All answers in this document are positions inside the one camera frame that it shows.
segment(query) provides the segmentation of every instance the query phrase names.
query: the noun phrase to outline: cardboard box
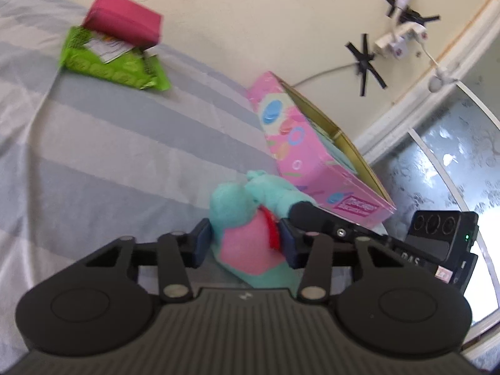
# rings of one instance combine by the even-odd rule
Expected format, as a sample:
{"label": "cardboard box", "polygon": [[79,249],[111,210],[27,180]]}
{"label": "cardboard box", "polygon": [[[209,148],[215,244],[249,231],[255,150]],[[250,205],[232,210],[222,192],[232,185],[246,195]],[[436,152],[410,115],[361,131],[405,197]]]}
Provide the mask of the cardboard box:
{"label": "cardboard box", "polygon": [[[281,176],[313,197],[322,208],[366,228],[373,228],[396,211],[347,136],[293,87],[267,72],[248,90],[248,99]],[[327,152],[308,118],[326,131],[348,157],[357,176]]]}
{"label": "cardboard box", "polygon": [[162,16],[131,0],[95,0],[82,26],[148,49],[160,38]]}

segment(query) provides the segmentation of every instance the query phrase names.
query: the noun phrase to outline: pink plush body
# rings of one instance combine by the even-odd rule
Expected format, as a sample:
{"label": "pink plush body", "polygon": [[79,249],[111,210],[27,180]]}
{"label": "pink plush body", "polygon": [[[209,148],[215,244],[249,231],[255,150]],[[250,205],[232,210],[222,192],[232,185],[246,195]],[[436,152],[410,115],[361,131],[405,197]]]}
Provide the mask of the pink plush body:
{"label": "pink plush body", "polygon": [[257,210],[247,225],[226,228],[221,244],[221,262],[249,275],[261,275],[285,261],[279,251],[269,246],[269,230],[262,210]]}

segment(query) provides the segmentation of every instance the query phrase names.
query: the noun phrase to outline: blue dot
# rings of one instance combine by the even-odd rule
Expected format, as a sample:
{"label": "blue dot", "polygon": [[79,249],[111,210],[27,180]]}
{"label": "blue dot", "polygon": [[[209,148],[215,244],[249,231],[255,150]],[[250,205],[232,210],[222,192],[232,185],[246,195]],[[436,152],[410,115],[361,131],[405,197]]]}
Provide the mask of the blue dot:
{"label": "blue dot", "polygon": [[334,204],[337,203],[338,201],[341,201],[344,197],[343,193],[334,193],[331,196],[329,196],[327,203]]}
{"label": "blue dot", "polygon": [[304,136],[306,136],[304,129],[302,127],[295,127],[288,134],[288,143],[291,146],[299,145],[302,141],[304,141]]}
{"label": "blue dot", "polygon": [[264,124],[272,124],[281,114],[283,103],[279,100],[273,100],[269,103],[262,113],[262,122]]}

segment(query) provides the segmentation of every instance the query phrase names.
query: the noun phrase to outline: camera lens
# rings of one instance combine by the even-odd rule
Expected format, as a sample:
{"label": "camera lens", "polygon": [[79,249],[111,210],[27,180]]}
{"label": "camera lens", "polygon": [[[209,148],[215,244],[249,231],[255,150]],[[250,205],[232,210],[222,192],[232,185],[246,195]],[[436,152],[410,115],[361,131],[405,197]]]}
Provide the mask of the camera lens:
{"label": "camera lens", "polygon": [[426,225],[427,234],[434,234],[438,230],[440,222],[441,219],[437,214],[433,214],[431,217],[429,217]]}
{"label": "camera lens", "polygon": [[455,228],[455,219],[453,217],[448,217],[442,224],[442,233],[448,235],[453,232]]}
{"label": "camera lens", "polygon": [[419,216],[415,219],[415,222],[413,223],[413,229],[414,229],[415,231],[420,230],[420,229],[423,227],[423,225],[425,224],[425,222],[426,222],[426,221],[425,221],[424,217],[423,217],[422,215],[419,215]]}

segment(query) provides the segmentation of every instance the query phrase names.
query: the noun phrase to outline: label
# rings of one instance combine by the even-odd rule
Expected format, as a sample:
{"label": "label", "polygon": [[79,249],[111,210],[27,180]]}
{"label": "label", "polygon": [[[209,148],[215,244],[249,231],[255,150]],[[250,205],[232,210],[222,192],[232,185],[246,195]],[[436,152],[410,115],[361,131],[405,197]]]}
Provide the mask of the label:
{"label": "label", "polygon": [[133,48],[127,42],[98,32],[94,32],[90,41],[83,46],[95,53],[103,63],[109,63]]}
{"label": "label", "polygon": [[378,206],[351,195],[342,200],[333,209],[345,210],[361,217],[367,217],[377,211]]}
{"label": "label", "polygon": [[441,279],[444,283],[449,283],[452,279],[453,271],[439,266],[436,271],[436,278]]}
{"label": "label", "polygon": [[413,255],[409,255],[407,252],[402,252],[401,258],[406,259],[410,263],[414,263],[418,267],[420,266],[420,258],[419,257],[414,257]]}

